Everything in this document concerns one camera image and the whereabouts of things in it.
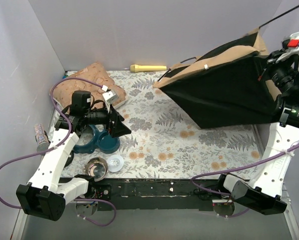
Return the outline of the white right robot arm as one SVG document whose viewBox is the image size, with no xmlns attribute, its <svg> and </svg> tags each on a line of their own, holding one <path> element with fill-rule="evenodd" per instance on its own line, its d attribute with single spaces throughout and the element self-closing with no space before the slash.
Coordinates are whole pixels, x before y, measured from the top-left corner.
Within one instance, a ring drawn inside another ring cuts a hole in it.
<svg viewBox="0 0 299 240">
<path fill-rule="evenodd" d="M 230 197 L 263 215 L 274 215 L 287 208 L 281 199 L 283 181 L 294 155 L 292 148 L 299 143 L 299 47 L 272 52 L 261 76 L 269 77 L 280 91 L 262 157 L 270 160 L 261 164 L 249 181 L 221 174 L 215 191 L 222 199 Z"/>
</svg>

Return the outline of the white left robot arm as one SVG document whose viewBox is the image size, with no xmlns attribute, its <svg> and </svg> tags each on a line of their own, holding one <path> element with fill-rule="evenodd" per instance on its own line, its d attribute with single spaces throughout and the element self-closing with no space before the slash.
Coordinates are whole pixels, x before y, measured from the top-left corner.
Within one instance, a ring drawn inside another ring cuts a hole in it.
<svg viewBox="0 0 299 240">
<path fill-rule="evenodd" d="M 72 94 L 71 104 L 66 107 L 69 114 L 62 111 L 39 167 L 28 183 L 16 190 L 25 214 L 57 221 L 71 201 L 78 197 L 91 200 L 95 196 L 95 179 L 88 174 L 76 175 L 63 185 L 59 185 L 59 180 L 72 153 L 91 154 L 95 149 L 114 153 L 120 147 L 119 138 L 131 133 L 112 105 L 117 94 L 108 90 L 102 97 L 104 107 L 95 109 L 90 103 L 90 92 L 77 90 Z"/>
</svg>

